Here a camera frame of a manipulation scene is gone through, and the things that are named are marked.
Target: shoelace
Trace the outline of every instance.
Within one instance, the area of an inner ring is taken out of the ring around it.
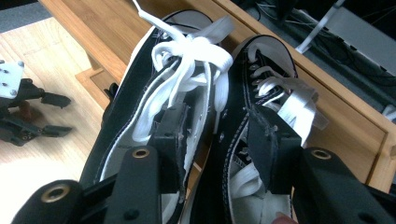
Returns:
[[[249,63],[254,64],[257,61],[257,50],[278,64],[287,73],[288,77],[281,76],[270,66],[259,67],[251,65],[249,68],[251,71],[254,71],[250,75],[252,78],[257,78],[264,72],[272,73],[272,76],[266,79],[257,79],[252,83],[253,85],[257,85],[257,89],[255,90],[258,92],[256,98],[264,97],[276,86],[283,88],[284,92],[291,93],[283,105],[274,103],[275,100],[283,95],[273,98],[262,105],[274,109],[302,137],[303,145],[310,133],[316,115],[315,101],[318,99],[318,94],[315,89],[306,85],[302,80],[295,78],[294,70],[285,63],[287,59],[284,59],[282,55],[269,46],[260,43],[249,46],[247,51]],[[318,126],[325,125],[327,123],[321,121]],[[233,199],[253,195],[261,187],[262,180],[253,162],[242,168],[230,179],[230,192]]]
[[[139,16],[149,21],[156,28],[172,37],[172,41],[159,43],[151,52],[153,65],[157,71],[172,56],[181,58],[181,63],[176,71],[173,65],[164,71],[167,79],[160,85],[146,101],[142,113],[135,125],[133,139],[136,142],[147,142],[149,132],[155,115],[157,115],[168,101],[168,107],[177,100],[177,94],[183,91],[192,91],[198,86],[212,84],[213,64],[216,69],[213,76],[213,84],[216,85],[214,107],[217,112],[216,128],[219,122],[219,114],[224,109],[228,97],[228,70],[233,64],[232,56],[224,49],[216,46],[233,29],[229,17],[215,21],[205,29],[194,34],[184,36],[178,29],[159,20],[142,10],[136,0],[133,1],[138,9]],[[202,74],[192,76],[195,66],[201,65],[205,71]]]

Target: black plastic bracket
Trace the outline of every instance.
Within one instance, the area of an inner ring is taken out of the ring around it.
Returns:
[[[117,175],[89,189],[74,180],[40,188],[12,224],[162,223],[159,164],[155,148],[132,148]]]
[[[272,109],[254,105],[249,111],[248,155],[260,178],[274,194],[290,194],[301,137]]]
[[[183,189],[188,111],[186,104],[175,104],[167,108],[161,124],[148,141],[148,145],[157,148],[161,158],[162,193],[176,193]]]
[[[329,150],[305,149],[295,180],[293,205],[301,223],[395,223]]]

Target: brass grommet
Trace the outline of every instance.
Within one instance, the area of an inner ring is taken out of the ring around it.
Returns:
[[[332,158],[332,155],[330,155],[327,151],[320,150],[320,149],[312,150],[311,153],[314,157],[321,159],[321,160],[329,160]]]
[[[145,149],[145,148],[139,148],[139,149],[135,150],[132,153],[132,155],[135,158],[142,159],[142,158],[145,158],[145,157],[147,157],[149,155],[149,151],[147,149]]]
[[[41,195],[43,203],[54,203],[64,198],[70,192],[70,187],[66,184],[55,185]]]

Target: wooden floor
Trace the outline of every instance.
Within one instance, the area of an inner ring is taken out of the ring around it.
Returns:
[[[56,179],[79,179],[100,130],[103,109],[75,75],[90,68],[85,51],[53,18],[0,34],[0,59],[24,61],[37,87],[69,97],[61,109],[30,101],[34,124],[72,127],[62,138],[36,138],[23,147],[0,142],[0,223],[9,223],[39,187]]]

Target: black sneaker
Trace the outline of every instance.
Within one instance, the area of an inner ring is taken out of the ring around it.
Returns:
[[[254,137],[249,133],[249,123],[257,111],[271,108],[266,110],[281,117],[283,123],[286,121],[287,128],[293,129],[290,133],[295,131],[301,136],[295,134],[299,147],[309,134],[317,94],[297,78],[287,48],[272,36],[251,37],[234,51],[233,57],[229,101],[181,223],[271,223],[277,212],[290,216],[290,196],[272,194],[272,177],[263,174],[273,174],[265,170],[272,168],[267,164],[272,158],[257,161],[250,153],[265,149],[276,152],[277,141],[269,148],[257,148],[251,141]],[[271,126],[275,119],[262,117],[266,131],[256,133],[255,138],[265,140],[276,132],[279,127]]]
[[[132,54],[80,183],[87,188],[116,174],[124,153],[150,145],[164,111],[181,105],[186,132],[178,138],[182,146],[175,148],[184,158],[178,161],[180,182],[176,193],[162,195],[163,223],[177,222],[209,102],[219,114],[227,101],[233,59],[216,44],[233,26],[228,17],[212,23],[195,10],[179,11],[161,21],[134,3],[139,15],[154,27]]]

